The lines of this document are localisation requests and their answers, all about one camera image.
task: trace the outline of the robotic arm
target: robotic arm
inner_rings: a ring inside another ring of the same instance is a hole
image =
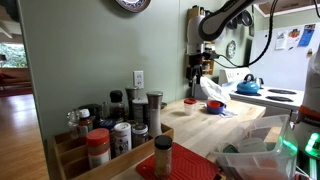
[[[226,24],[252,4],[265,3],[268,0],[229,0],[219,10],[208,16],[196,16],[188,23],[188,52],[189,65],[186,78],[189,87],[200,84],[202,76],[202,58],[211,59],[214,56],[204,53],[204,41],[214,41],[224,36]]]

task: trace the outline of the electrical outlet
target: electrical outlet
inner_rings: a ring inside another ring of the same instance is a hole
[[[133,71],[133,85],[139,89],[144,88],[144,76],[143,71]]]

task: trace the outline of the stovetop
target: stovetop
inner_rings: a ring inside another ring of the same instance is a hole
[[[280,89],[280,88],[267,87],[267,86],[263,86],[263,89],[260,89],[258,91],[258,93],[261,94],[261,96],[246,96],[246,95],[237,94],[236,93],[237,84],[238,84],[238,82],[233,82],[233,83],[227,83],[227,84],[222,85],[222,89],[228,91],[231,98],[235,99],[235,100],[239,99],[239,100],[244,100],[244,101],[252,101],[252,102],[256,102],[256,103],[260,103],[260,104],[267,104],[267,105],[271,105],[271,106],[290,108],[293,110],[298,110],[302,104],[302,101],[303,101],[303,96],[304,96],[303,91],[282,89],[282,88]],[[285,90],[283,92],[286,92],[286,94],[279,94],[279,93],[270,92],[269,91],[270,89]],[[283,97],[287,101],[276,101],[273,99],[266,98],[267,96],[279,96],[279,97]]]

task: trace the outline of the white cloth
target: white cloth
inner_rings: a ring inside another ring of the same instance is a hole
[[[229,101],[231,99],[228,92],[223,91],[221,86],[214,83],[211,79],[209,79],[207,77],[201,77],[200,86],[201,86],[202,91],[208,97],[211,97],[214,100],[226,103],[227,101]]]

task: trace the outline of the kitchen counter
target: kitchen counter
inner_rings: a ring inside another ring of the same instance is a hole
[[[222,118],[207,114],[204,104],[205,102],[197,102],[196,112],[191,116],[184,114],[183,100],[171,102],[161,110],[161,122],[174,129],[174,141],[202,157],[208,157],[210,150],[238,123],[261,118],[266,110],[262,106],[230,100],[227,109],[238,115]],[[141,179],[135,167],[136,165],[128,168],[113,179]]]

